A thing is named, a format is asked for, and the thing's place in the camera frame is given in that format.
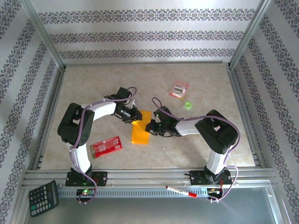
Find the calculator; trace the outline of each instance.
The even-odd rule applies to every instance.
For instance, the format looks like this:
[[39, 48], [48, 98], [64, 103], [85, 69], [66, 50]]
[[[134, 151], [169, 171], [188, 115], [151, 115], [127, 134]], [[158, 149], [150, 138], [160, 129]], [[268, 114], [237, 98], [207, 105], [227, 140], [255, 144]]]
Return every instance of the calculator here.
[[31, 217], [43, 214], [59, 204], [56, 181], [53, 180], [29, 192]]

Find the metal bar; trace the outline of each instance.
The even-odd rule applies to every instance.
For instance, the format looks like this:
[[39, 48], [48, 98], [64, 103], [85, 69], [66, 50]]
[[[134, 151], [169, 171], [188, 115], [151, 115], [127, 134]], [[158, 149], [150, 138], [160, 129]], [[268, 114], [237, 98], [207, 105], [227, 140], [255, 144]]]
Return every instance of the metal bar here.
[[[164, 188], [166, 185], [190, 187], [189, 177], [185, 175], [186, 173], [189, 173], [190, 170], [203, 169], [166, 168], [103, 170], [108, 172], [107, 186], [98, 188]], [[67, 172], [68, 170], [28, 170], [25, 174], [22, 188], [31, 189], [46, 184], [53, 179], [56, 180], [59, 187], [68, 188], [65, 187]], [[235, 171], [233, 169], [231, 170], [231, 176], [232, 178], [235, 177]], [[235, 187], [262, 187], [268, 186], [269, 184], [276, 184], [276, 180], [271, 168], [240, 168], [237, 183], [238, 185]], [[218, 187], [218, 185], [209, 185], [209, 187]]]
[[268, 186], [265, 188], [266, 192], [267, 192], [267, 196], [268, 196], [268, 200], [272, 209], [272, 213], [275, 219], [275, 222], [277, 224], [282, 224], [282, 223], [286, 223], [285, 220], [283, 220], [282, 215], [281, 215], [281, 211], [279, 209], [278, 206], [278, 201], [277, 198], [275, 197], [274, 191], [272, 189], [272, 186]]
[[[256, 167], [238, 167], [240, 173], [241, 172], [249, 172], [249, 171], [254, 171], [254, 172], [261, 172], [261, 171], [266, 171], [266, 172], [273, 172], [272, 168], [256, 168]], [[204, 170], [203, 168], [138, 168], [138, 169], [94, 169], [93, 171], [103, 171], [103, 172], [108, 172], [108, 173], [175, 173], [175, 172], [189, 172], [190, 170]], [[52, 169], [52, 170], [27, 170], [26, 174], [56, 174], [56, 173], [66, 173], [69, 172], [69, 170], [65, 169]]]
[[252, 38], [254, 32], [256, 31], [256, 28], [258, 27], [258, 24], [260, 23], [261, 19], [263, 18], [263, 15], [267, 11], [267, 8], [269, 4], [271, 3], [271, 0], [261, 0], [256, 8], [256, 12], [253, 15], [249, 25], [247, 26], [244, 35], [239, 42], [237, 48], [235, 49], [235, 52], [232, 56], [232, 59], [229, 62], [229, 66], [231, 69], [233, 69], [238, 60], [240, 59], [241, 55], [243, 54], [245, 48], [247, 47], [247, 44], [249, 43], [250, 39]]
[[[65, 172], [59, 172], [59, 173], [26, 173], [26, 176], [24, 179], [42, 179], [45, 177], [45, 175], [47, 175], [47, 179], [50, 179], [50, 178], [62, 178], [62, 179], [65, 179], [66, 178], [66, 173], [68, 171], [65, 171]], [[152, 179], [153, 177], [155, 178], [167, 178], [167, 179], [176, 179], [176, 178], [185, 178], [185, 179], [189, 179], [188, 176], [185, 175], [185, 173], [187, 172], [175, 172], [175, 173], [123, 173], [123, 172], [120, 172], [120, 173], [117, 173], [117, 172], [109, 172], [109, 179], [138, 179], [138, 178], [142, 178], [142, 179]], [[231, 174], [232, 176], [235, 175], [235, 172], [232, 170], [231, 171]], [[272, 172], [269, 172], [268, 170], [261, 170], [259, 171], [258, 173], [257, 172], [241, 172], [239, 174], [239, 177], [259, 177], [259, 176], [262, 176], [262, 177], [265, 177], [265, 176], [269, 176], [269, 177], [272, 177], [273, 174]]]
[[257, 140], [256, 140], [256, 136], [252, 127], [252, 124], [250, 123], [250, 117], [248, 114], [248, 111], [246, 109], [246, 105], [245, 105], [245, 101], [241, 95], [241, 89], [240, 86], [238, 85], [238, 81], [236, 80], [236, 75], [233, 69], [230, 69], [228, 67], [228, 77], [234, 92], [234, 96], [235, 96], [235, 100], [237, 102], [237, 106], [239, 108], [239, 112], [240, 112], [240, 116], [245, 128], [245, 132], [247, 134], [247, 139], [250, 145], [251, 150], [254, 150], [254, 152], [256, 153], [258, 162], [259, 162], [259, 166], [264, 168], [266, 167], [264, 161], [263, 161], [263, 156], [261, 153], [261, 150], [258, 146]]
[[[206, 188], [181, 188], [197, 194], [197, 197], [206, 197]], [[74, 198], [77, 197], [77, 189], [59, 189], [59, 198]], [[97, 191], [96, 198], [157, 198], [157, 197], [188, 197], [177, 192], [163, 189], [101, 189]]]
[[186, 63], [223, 63], [222, 60], [212, 60], [212, 61], [152, 61], [152, 62], [139, 62], [139, 61], [131, 61], [126, 63], [98, 63], [98, 64], [66, 64], [68, 68], [84, 68], [84, 67], [114, 67], [114, 66], [132, 66], [132, 65], [142, 65], [142, 64], [186, 64]]
[[38, 168], [40, 157], [44, 153], [44, 151], [46, 149], [46, 146], [47, 146], [47, 141], [48, 141], [48, 137], [49, 137], [49, 134], [50, 134], [52, 121], [54, 119], [54, 114], [55, 114], [55, 110], [56, 110], [56, 107], [57, 107], [58, 98], [59, 98], [59, 95], [60, 95], [63, 78], [64, 78], [64, 69], [61, 69], [60, 74], [57, 73], [57, 77], [56, 77], [56, 79], [58, 79], [57, 80], [57, 86], [56, 87], [53, 86], [53, 89], [52, 89], [52, 92], [51, 92], [51, 96], [54, 94], [53, 100], [50, 100], [50, 102], [47, 105], [47, 108], [50, 108], [50, 110], [49, 110], [48, 114], [46, 115], [46, 116], [48, 116], [48, 119], [46, 120], [46, 124], [45, 124], [45, 133], [42, 136], [40, 147], [37, 150], [36, 160], [34, 162], [33, 169]]
[[20, 190], [10, 224], [25, 223], [29, 207], [28, 193], [29, 189]]
[[272, 190], [273, 190], [274, 195], [276, 197], [276, 202], [277, 202], [277, 205], [279, 207], [281, 218], [284, 221], [283, 223], [284, 224], [291, 224], [291, 220], [290, 220], [290, 217], [289, 217], [288, 212], [286, 210], [285, 203], [282, 199], [282, 196], [281, 196], [277, 186], [272, 187]]
[[47, 46], [47, 49], [51, 53], [56, 64], [60, 68], [65, 69], [65, 64], [64, 64], [59, 52], [55, 48], [55, 45], [54, 45], [50, 35], [48, 34], [48, 31], [46, 30], [45, 26], [43, 25], [41, 18], [39, 17], [38, 13], [36, 12], [31, 0], [20, 0], [20, 3], [22, 4], [25, 12], [27, 13], [28, 17], [30, 18], [32, 24], [36, 28], [37, 33], [39, 34], [41, 40]]

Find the striped wallpaper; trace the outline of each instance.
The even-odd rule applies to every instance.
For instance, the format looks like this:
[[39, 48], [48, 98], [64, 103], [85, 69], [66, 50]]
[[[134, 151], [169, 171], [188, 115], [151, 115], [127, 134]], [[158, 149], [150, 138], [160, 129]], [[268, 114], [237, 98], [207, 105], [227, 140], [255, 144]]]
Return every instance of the striped wallpaper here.
[[0, 224], [10, 223], [31, 166], [57, 66], [17, 0], [0, 0]]
[[274, 0], [235, 68], [292, 223], [299, 223], [299, 1]]
[[259, 0], [34, 0], [65, 64], [229, 62]]

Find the green ball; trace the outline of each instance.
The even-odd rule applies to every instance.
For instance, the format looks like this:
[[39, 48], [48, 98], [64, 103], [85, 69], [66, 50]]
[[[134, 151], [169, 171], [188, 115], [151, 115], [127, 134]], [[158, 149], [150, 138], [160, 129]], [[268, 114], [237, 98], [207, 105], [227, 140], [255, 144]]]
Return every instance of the green ball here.
[[190, 109], [192, 108], [192, 103], [190, 103], [190, 102], [186, 102], [186, 103], [185, 103], [185, 108], [186, 108], [187, 110], [190, 110]]

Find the red package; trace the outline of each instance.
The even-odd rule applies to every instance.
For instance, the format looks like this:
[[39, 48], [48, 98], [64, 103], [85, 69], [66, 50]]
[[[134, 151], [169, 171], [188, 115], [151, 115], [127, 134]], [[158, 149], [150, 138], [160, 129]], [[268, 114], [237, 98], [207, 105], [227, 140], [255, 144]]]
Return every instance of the red package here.
[[122, 145], [119, 136], [115, 136], [113, 138], [90, 145], [90, 150], [92, 152], [93, 158], [98, 158], [120, 149], [122, 149]]

